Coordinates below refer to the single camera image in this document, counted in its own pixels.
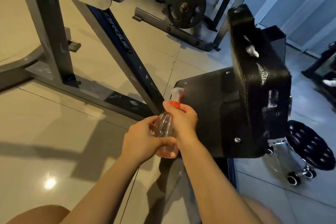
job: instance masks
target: knee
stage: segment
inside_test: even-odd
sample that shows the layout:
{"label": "knee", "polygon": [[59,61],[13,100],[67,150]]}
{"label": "knee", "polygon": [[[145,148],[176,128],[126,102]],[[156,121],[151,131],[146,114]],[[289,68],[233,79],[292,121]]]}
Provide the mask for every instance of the knee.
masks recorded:
{"label": "knee", "polygon": [[69,213],[60,205],[44,205],[17,215],[7,224],[59,224]]}

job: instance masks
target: weight plate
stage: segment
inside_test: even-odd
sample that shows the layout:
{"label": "weight plate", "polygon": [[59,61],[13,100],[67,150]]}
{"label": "weight plate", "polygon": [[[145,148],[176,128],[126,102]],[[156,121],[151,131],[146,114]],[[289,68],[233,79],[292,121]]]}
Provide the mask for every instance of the weight plate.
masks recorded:
{"label": "weight plate", "polygon": [[203,19],[206,0],[166,0],[166,8],[173,26],[187,29],[195,27]]}

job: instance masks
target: black padded seat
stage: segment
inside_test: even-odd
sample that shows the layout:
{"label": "black padded seat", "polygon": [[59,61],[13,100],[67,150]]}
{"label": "black padded seat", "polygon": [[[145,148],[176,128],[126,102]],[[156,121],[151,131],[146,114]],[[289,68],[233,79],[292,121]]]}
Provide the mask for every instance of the black padded seat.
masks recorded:
{"label": "black padded seat", "polygon": [[336,160],[327,143],[313,129],[296,120],[289,120],[289,145],[309,165],[320,170],[333,170]]}

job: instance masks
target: spray bottle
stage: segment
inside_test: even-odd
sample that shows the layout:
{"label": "spray bottle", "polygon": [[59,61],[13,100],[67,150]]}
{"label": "spray bottle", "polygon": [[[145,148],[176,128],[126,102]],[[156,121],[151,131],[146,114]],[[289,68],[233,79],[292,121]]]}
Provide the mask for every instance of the spray bottle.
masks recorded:
{"label": "spray bottle", "polygon": [[[183,88],[173,88],[171,90],[171,99],[169,103],[179,109],[184,91],[185,90]],[[173,116],[170,113],[161,113],[153,125],[152,135],[155,137],[176,137],[176,133],[173,129]],[[156,155],[162,158],[176,158],[178,153],[179,149],[175,144],[160,147],[157,150]]]}

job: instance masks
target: leg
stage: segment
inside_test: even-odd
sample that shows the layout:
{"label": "leg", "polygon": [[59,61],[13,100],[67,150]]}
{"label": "leg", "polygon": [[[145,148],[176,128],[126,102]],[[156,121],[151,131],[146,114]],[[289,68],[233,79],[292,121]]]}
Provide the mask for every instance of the leg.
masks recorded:
{"label": "leg", "polygon": [[243,199],[264,224],[282,224],[281,220],[275,216],[270,209],[262,205],[257,200],[246,196],[243,196]]}
{"label": "leg", "polygon": [[69,212],[60,205],[45,205],[21,213],[7,224],[59,224]]}

